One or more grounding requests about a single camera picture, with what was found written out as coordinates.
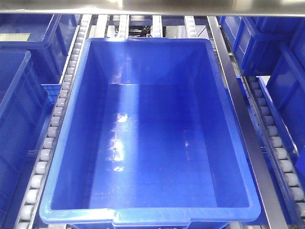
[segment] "cable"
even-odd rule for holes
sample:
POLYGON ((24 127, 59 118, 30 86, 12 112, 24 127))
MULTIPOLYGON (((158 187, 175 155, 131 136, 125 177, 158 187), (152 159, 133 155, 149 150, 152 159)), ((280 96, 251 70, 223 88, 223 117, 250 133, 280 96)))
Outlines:
POLYGON ((203 30, 200 32, 200 34, 198 35, 198 37, 201 35, 201 33, 203 33, 203 31, 206 29, 206 27, 203 28, 203 30))

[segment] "plastic bin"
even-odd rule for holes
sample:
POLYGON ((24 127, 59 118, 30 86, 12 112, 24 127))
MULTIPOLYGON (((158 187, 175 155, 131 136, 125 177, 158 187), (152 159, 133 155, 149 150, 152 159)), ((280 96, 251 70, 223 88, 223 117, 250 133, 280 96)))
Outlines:
POLYGON ((220 24, 244 76, 271 75, 301 18, 222 17, 220 24))
POLYGON ((0 50, 0 227, 44 120, 47 93, 30 57, 29 51, 0 50))
POLYGON ((75 15, 2 14, 0 34, 14 34, 14 41, 3 41, 1 48, 28 49, 40 83, 58 83, 77 26, 75 15))
POLYGON ((218 229, 259 213, 211 43, 89 39, 42 220, 91 229, 218 229))
POLYGON ((285 43, 267 89, 293 141, 301 152, 305 145, 305 70, 285 43))

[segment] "bin floor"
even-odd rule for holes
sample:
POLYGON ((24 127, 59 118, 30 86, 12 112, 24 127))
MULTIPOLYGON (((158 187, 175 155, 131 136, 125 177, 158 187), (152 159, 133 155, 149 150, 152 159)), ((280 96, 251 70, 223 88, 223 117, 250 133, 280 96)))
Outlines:
POLYGON ((216 207, 193 85, 101 91, 89 208, 216 207))

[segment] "label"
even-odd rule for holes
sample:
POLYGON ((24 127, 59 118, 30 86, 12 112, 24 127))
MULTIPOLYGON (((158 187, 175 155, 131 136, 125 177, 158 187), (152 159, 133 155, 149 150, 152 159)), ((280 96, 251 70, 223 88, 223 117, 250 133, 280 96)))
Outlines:
POLYGON ((0 33, 0 42, 26 42, 30 33, 0 33))

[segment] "stainless steel shelf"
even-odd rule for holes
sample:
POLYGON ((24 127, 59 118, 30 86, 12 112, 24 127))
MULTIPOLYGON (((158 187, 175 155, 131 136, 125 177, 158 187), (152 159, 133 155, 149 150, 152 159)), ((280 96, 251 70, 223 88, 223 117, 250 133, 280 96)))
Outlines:
POLYGON ((0 0, 0 13, 305 16, 305 0, 0 0))

